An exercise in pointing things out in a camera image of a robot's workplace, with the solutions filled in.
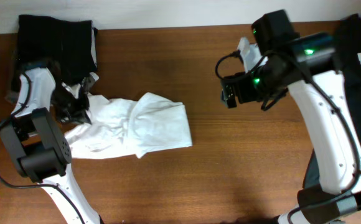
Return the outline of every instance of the wooden table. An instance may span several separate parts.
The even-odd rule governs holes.
[[[301,35],[332,32],[337,22],[297,23]],[[99,81],[93,94],[138,100],[149,91],[185,104],[194,146],[116,159],[73,160],[79,186],[105,223],[220,223],[273,217],[296,204],[312,144],[290,96],[262,112],[249,103],[228,110],[214,75],[250,26],[100,30]],[[0,119],[13,109],[3,98],[16,35],[0,35]],[[237,62],[222,73],[242,71]],[[0,173],[16,173],[0,141]],[[361,223],[361,212],[346,218]],[[0,223],[64,223],[41,189],[0,184]]]

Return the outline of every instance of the folded white cloth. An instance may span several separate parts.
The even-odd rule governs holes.
[[[107,159],[192,145],[185,106],[152,93],[138,102],[89,96],[90,124],[65,133],[73,158]]]

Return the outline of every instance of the towel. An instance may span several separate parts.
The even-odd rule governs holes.
[[[146,93],[138,102],[89,96],[91,124],[65,133],[72,157],[107,159],[192,145],[183,103]]]

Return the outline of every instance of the green indicator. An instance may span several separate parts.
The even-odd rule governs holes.
[[[254,80],[253,80],[253,82],[254,82],[255,84],[258,84],[260,81],[261,81],[260,78],[254,78]]]
[[[312,55],[314,52],[315,52],[315,51],[312,50],[312,49],[306,49],[306,50],[305,50],[305,54],[306,54],[306,55]]]

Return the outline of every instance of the white background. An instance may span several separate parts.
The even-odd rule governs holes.
[[[361,0],[0,0],[0,33],[16,32],[19,14],[128,29],[251,24],[278,9],[293,22],[334,21],[361,15]]]

